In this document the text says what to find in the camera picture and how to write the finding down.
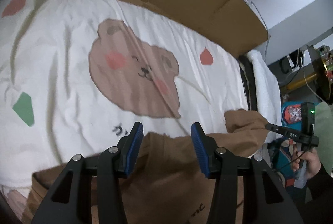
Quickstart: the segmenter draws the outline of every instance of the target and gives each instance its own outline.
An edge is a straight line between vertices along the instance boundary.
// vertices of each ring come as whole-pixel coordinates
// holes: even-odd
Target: white wall
[[[333,27],[333,0],[251,0],[271,35],[266,63],[271,64]],[[266,43],[257,49],[264,55]]]

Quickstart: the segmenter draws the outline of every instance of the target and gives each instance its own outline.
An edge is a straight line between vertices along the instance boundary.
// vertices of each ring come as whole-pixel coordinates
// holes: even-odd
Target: yellow object
[[[307,77],[306,77],[306,81],[308,83],[314,81],[315,79],[317,79],[318,76],[317,74],[314,72],[312,74],[309,74]],[[297,81],[294,81],[294,82],[291,82],[290,84],[284,86],[281,88],[281,93],[288,93],[288,92],[292,92],[300,87],[303,87],[304,85],[306,85],[306,82],[305,82],[305,79],[304,78],[301,78]]]

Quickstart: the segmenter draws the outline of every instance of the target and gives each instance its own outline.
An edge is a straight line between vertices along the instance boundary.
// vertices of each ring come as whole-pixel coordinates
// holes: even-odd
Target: white towel
[[[247,58],[253,64],[258,112],[269,123],[281,125],[280,90],[276,77],[265,64],[259,51],[251,50],[248,52]],[[282,136],[279,134],[269,132],[265,143],[270,143],[280,137]]]

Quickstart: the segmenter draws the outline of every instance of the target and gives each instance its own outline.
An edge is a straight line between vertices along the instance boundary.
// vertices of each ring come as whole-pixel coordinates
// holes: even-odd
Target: brown cloth
[[[218,146],[248,157],[264,143],[268,123],[256,111],[228,111],[224,114],[229,134],[209,134]],[[33,214],[65,165],[32,175],[32,189],[22,222]],[[119,181],[128,223],[202,224],[207,221],[215,180],[201,173],[191,137],[169,138],[149,133],[144,137],[134,172]],[[92,219],[98,223],[96,178],[92,182]],[[242,222],[243,182],[238,180],[236,223]]]

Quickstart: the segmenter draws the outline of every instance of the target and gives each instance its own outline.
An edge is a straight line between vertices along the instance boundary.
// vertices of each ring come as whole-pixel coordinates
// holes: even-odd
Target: bear print
[[[123,110],[152,118],[180,118],[175,77],[179,65],[164,48],[141,41],[122,20],[99,24],[89,53],[90,76]]]

